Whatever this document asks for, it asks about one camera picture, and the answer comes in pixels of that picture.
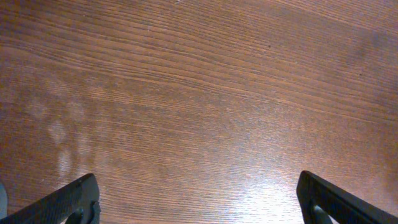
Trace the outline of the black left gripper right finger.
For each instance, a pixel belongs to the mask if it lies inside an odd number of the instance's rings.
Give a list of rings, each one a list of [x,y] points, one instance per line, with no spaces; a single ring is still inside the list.
[[[304,170],[296,189],[305,224],[397,223],[397,217],[357,198],[321,177]]]

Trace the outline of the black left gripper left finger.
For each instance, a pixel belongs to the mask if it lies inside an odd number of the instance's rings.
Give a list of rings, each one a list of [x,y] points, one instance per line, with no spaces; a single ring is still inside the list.
[[[100,191],[94,174],[52,192],[44,198],[1,219],[1,224],[98,224]]]

